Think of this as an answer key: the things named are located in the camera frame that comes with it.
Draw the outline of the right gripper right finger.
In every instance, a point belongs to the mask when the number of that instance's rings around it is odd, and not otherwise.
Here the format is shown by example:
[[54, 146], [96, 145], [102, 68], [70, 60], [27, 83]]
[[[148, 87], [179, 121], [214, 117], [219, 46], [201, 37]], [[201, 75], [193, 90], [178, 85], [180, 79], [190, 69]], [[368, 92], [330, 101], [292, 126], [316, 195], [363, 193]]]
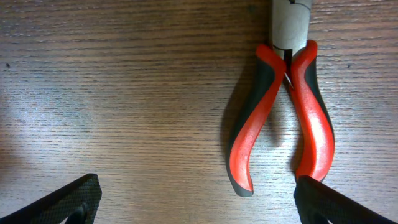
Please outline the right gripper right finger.
[[295, 204], [303, 224], [397, 224], [311, 178], [298, 178]]

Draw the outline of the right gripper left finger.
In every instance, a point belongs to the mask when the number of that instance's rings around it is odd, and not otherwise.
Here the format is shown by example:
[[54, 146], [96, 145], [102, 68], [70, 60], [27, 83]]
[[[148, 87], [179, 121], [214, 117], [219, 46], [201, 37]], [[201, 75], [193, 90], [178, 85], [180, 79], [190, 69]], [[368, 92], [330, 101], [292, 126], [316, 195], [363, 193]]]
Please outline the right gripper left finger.
[[96, 174], [86, 174], [34, 203], [1, 218], [1, 223], [93, 224], [102, 191]]

